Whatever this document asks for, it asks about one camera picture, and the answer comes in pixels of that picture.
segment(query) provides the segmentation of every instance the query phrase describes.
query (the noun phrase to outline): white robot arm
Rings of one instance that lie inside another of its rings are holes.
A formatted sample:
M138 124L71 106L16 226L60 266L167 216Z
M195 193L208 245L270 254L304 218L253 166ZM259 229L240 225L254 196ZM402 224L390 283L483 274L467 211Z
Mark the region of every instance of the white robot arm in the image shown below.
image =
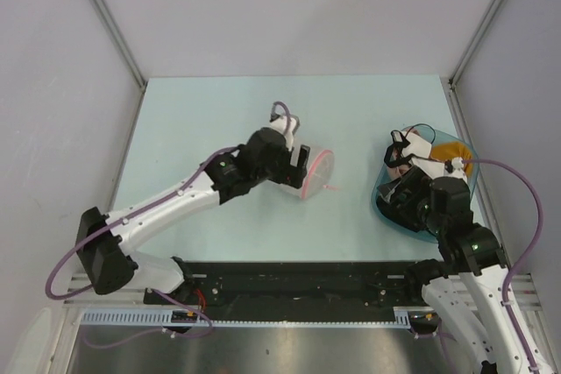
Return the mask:
M388 208L404 208L410 198L405 192L425 189L424 201L419 201L413 210L409 207L405 211L409 215L400 221L410 221L408 217L415 213L415 219L437 236L444 262L459 273L481 321L456 298L452 283L436 260L408 268L408 279L470 356L474 373L553 374L510 289L508 299L503 299L502 287L508 275L504 251L491 230L473 222L462 159L446 163L430 159L430 143L415 133L396 131L392 137L394 144L390 148L401 148L400 156L406 157L398 164L407 161L411 169L393 188L385 190L382 199ZM400 216L391 212L387 215ZM509 311L514 313L514 321ZM535 364L527 358L529 352Z
M77 251L96 293L125 286L171 293L185 280L180 262L141 253L140 245L178 220L247 194L263 181L302 187L309 148L294 151L298 127L297 117L272 113L269 127L253 133L247 144L215 152L191 177L153 198L107 215L97 208L84 212L77 243L105 231Z

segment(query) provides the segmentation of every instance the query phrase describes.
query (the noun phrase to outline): gray wall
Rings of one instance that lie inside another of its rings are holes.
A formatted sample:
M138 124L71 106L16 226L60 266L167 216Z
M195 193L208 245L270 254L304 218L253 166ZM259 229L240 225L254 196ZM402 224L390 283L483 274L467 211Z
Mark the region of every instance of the gray wall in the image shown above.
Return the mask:
M107 208L139 99L89 0L0 0L0 372L41 308L54 325L46 276Z
M150 76L447 75L489 0L107 2Z
M458 86L473 143L481 157L521 170L541 194L543 240L527 269L561 352L561 0L507 0ZM527 189L486 168L508 252L517 258L536 227Z

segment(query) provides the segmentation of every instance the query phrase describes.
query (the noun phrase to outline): light blue table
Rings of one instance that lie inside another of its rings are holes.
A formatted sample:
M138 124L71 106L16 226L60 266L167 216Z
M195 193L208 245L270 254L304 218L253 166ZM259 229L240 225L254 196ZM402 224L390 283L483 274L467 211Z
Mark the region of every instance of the light blue table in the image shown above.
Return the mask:
M437 76L151 79L115 208L190 175L213 151L244 143L268 124L274 100L301 119L299 137L335 152L330 184L341 190L300 201L265 183L177 223L142 251L198 261L439 258L434 244L394 231L370 208L392 129L423 122L456 133Z

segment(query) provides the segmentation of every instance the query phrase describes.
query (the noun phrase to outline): teal plastic bowl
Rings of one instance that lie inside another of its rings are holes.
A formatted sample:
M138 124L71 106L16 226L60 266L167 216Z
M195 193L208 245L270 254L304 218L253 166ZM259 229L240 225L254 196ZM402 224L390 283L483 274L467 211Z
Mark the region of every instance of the teal plastic bowl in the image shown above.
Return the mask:
M419 132L419 135L423 139L428 140L429 142L432 140L432 138L434 136L434 133L432 132L432 130L429 127L416 126L415 129ZM437 137L435 138L435 141L434 141L433 145L448 144L450 142L461 142L462 144L464 144L465 146L467 146L469 148L470 152L472 153L472 157L474 159L476 159L478 157L477 153L473 150L472 146L467 144L463 140L455 138L452 135L449 135L448 133L444 133L443 131L435 130L435 132L437 134ZM468 177L468 179L467 179L467 184L470 188L471 197L473 197L473 193L475 192L475 183L477 181L477 176L479 174L479 164L474 163L472 165L473 165L472 175L470 177ZM371 204L372 204L372 208L374 210L374 213L386 225L392 227L397 232L400 232L400 233L402 233L406 236L412 236L413 238L416 238L418 240L426 241L427 243L438 243L437 239L432 234L430 234L428 231L414 232L410 229L403 228L401 225L398 225L397 223L387 219L380 212L380 210L376 206L376 198L378 198L378 196L380 195L380 193L378 192L378 186L381 185L381 184L389 183L391 180L392 179L390 179L389 175L387 174L386 166L382 166L380 174L378 175L378 179L376 180L376 185L374 186L374 190L372 191Z

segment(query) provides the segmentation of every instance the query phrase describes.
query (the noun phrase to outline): metal plate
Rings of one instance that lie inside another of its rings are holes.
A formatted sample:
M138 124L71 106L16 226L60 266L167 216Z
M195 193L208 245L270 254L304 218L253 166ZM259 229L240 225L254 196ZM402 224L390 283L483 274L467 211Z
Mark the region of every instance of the metal plate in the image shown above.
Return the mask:
M87 335L91 342L108 343L141 329L84 326L81 334ZM77 342L67 374L100 372L449 374L451 371L441 357L438 340L415 341L403 329L219 328L203 339L170 339L168 335L156 333L107 350L91 349L82 341Z

